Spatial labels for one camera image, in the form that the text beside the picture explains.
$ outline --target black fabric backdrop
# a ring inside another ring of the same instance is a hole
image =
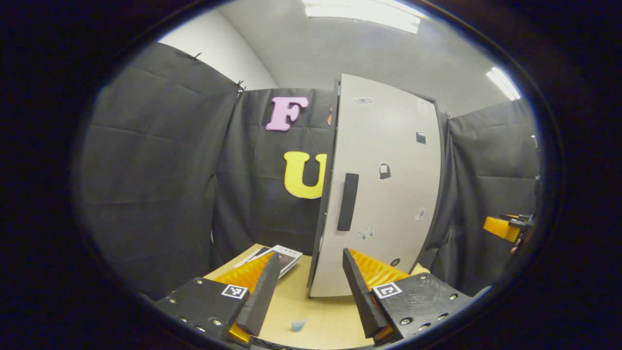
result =
[[[266,124],[273,97],[307,97],[309,105],[300,109],[289,130],[270,131]],[[332,126],[328,124],[333,100],[332,91],[304,88],[254,90],[239,97],[216,170],[215,266],[253,243],[280,244],[312,254],[320,198],[287,192],[283,155],[308,153],[303,183],[317,183],[320,165],[315,156],[333,150],[335,117]]]
[[[452,118],[445,129],[442,205],[420,263],[473,296],[511,257],[511,242],[483,229],[487,216],[533,214],[538,159],[524,100]]]
[[[81,154],[81,200],[101,253],[159,299],[210,271],[213,176],[235,83],[164,44],[98,96]]]

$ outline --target book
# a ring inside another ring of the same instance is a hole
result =
[[[262,257],[265,254],[270,252],[275,252],[279,254],[279,263],[281,265],[281,272],[279,274],[279,278],[283,277],[302,257],[302,253],[297,252],[295,250],[283,247],[282,245],[275,245],[272,248],[262,247],[260,249],[255,250],[251,255],[247,256],[244,260],[237,263],[234,267],[240,267],[245,263],[251,262],[259,257]]]

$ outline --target ceiling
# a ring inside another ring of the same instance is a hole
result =
[[[486,77],[495,64],[429,17],[411,34],[364,21],[308,18],[301,0],[237,0],[218,11],[279,87],[332,90],[347,73],[435,98],[439,110],[453,116],[508,101]]]

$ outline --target table surface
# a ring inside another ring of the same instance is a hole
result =
[[[263,245],[255,244],[230,262],[205,275],[213,280],[233,269]],[[307,349],[348,349],[372,345],[366,339],[354,298],[331,296],[309,298],[307,279],[311,257],[303,255],[300,261],[279,279],[259,338],[273,343]],[[412,275],[429,271],[417,264]],[[299,332],[292,331],[292,321],[306,319]]]

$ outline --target ceiling light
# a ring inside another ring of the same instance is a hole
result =
[[[486,76],[490,78],[511,101],[521,98],[516,87],[512,84],[512,81],[501,69],[493,67],[490,72],[486,73]]]
[[[309,17],[359,19],[417,33],[420,14],[393,0],[302,0]]]

